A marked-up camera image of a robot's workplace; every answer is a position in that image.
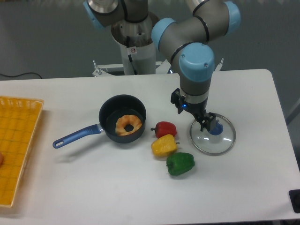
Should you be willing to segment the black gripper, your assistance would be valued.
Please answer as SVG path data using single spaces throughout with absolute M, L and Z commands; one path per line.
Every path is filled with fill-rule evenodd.
M 216 126 L 216 115 L 212 112 L 206 112 L 206 105 L 208 99 L 194 104 L 189 103 L 184 96 L 180 94 L 180 89 L 177 88 L 171 94 L 171 103 L 177 108 L 177 113 L 181 114 L 186 111 L 194 116 L 196 121 L 200 124 L 200 130 L 212 131 Z

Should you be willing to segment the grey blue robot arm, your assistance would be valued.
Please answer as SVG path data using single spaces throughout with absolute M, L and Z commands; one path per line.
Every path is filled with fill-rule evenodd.
M 186 111 L 209 132 L 218 129 L 216 115 L 206 111 L 214 54 L 208 43 L 240 26 L 240 11 L 230 1 L 188 0 L 191 18 L 158 19 L 146 0 L 86 0 L 83 5 L 96 28 L 111 27 L 126 75 L 152 74 L 156 51 L 180 76 L 171 95 L 178 112 Z

